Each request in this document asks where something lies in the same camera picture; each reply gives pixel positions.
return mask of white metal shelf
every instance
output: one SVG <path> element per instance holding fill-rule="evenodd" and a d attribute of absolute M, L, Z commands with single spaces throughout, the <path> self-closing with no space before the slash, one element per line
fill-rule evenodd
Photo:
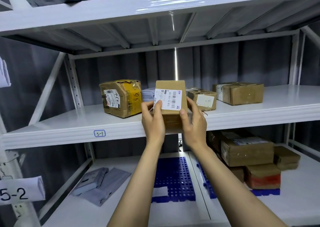
<path fill-rule="evenodd" d="M 284 144 L 281 145 L 301 155 L 299 167 L 281 172 L 280 196 L 258 198 L 288 226 L 320 224 L 320 163 Z M 214 226 L 226 226 L 228 219 L 219 201 L 210 199 L 203 186 L 201 172 L 196 167 L 196 159 L 192 153 L 189 155 L 212 223 Z"/>
<path fill-rule="evenodd" d="M 91 0 L 0 12 L 0 36 L 71 54 L 126 53 L 290 31 L 319 16 L 319 6 L 319 0 Z"/>
<path fill-rule="evenodd" d="M 196 201 L 152 203 L 149 226 L 199 226 L 201 223 L 210 220 L 188 153 L 162 154 L 160 158 L 184 156 L 187 160 Z M 139 159 L 140 156 L 98 159 L 90 167 L 89 171 L 100 167 L 108 167 L 110 169 L 116 167 L 133 173 Z M 105 227 L 128 182 L 129 179 L 101 207 L 97 207 L 79 197 L 67 196 L 43 226 Z"/>
<path fill-rule="evenodd" d="M 217 101 L 217 109 L 207 114 L 207 130 L 320 120 L 320 86 L 266 87 L 261 104 L 231 106 Z M 95 137 L 95 130 L 105 130 L 106 136 Z M 94 105 L 6 133 L 0 140 L 5 149 L 13 149 L 144 136 L 141 114 L 122 119 Z"/>

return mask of forearm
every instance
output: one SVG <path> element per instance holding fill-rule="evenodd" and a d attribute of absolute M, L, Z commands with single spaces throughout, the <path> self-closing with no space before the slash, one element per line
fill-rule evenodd
<path fill-rule="evenodd" d="M 115 209 L 108 227 L 148 226 L 152 192 L 161 147 L 148 144 Z"/>
<path fill-rule="evenodd" d="M 232 227 L 286 226 L 234 176 L 207 145 L 196 147 L 193 152 L 206 172 Z"/>

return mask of blue plastic crate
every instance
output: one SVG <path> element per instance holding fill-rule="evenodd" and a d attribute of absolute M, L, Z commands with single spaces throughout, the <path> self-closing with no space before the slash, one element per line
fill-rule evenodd
<path fill-rule="evenodd" d="M 203 186 L 208 190 L 210 198 L 211 199 L 217 198 L 217 195 L 214 193 L 214 189 L 212 188 L 199 162 L 197 162 L 197 167 L 200 169 L 202 179 L 204 181 Z M 260 189 L 260 190 L 252 189 L 250 191 L 257 197 L 269 196 L 269 195 L 280 195 L 280 189 Z"/>
<path fill-rule="evenodd" d="M 154 187 L 168 187 L 168 196 L 153 197 L 151 202 L 167 203 L 195 201 L 189 169 L 185 157 L 158 160 Z"/>

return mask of person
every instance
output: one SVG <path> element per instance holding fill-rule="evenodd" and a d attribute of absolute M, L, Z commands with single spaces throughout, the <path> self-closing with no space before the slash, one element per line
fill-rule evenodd
<path fill-rule="evenodd" d="M 218 200 L 232 227 L 286 226 L 266 205 L 251 193 L 218 159 L 206 144 L 207 123 L 197 104 L 187 98 L 192 108 L 192 123 L 183 109 L 180 116 L 185 143 L 206 172 Z M 148 226 L 157 161 L 166 134 L 161 114 L 162 101 L 141 104 L 142 125 L 146 132 L 146 148 L 107 227 Z"/>

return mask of blue stamp on label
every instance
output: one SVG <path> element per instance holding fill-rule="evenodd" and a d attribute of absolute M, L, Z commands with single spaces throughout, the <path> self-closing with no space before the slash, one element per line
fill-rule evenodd
<path fill-rule="evenodd" d="M 94 136 L 97 137 L 105 137 L 106 136 L 106 131 L 104 130 L 94 130 Z"/>

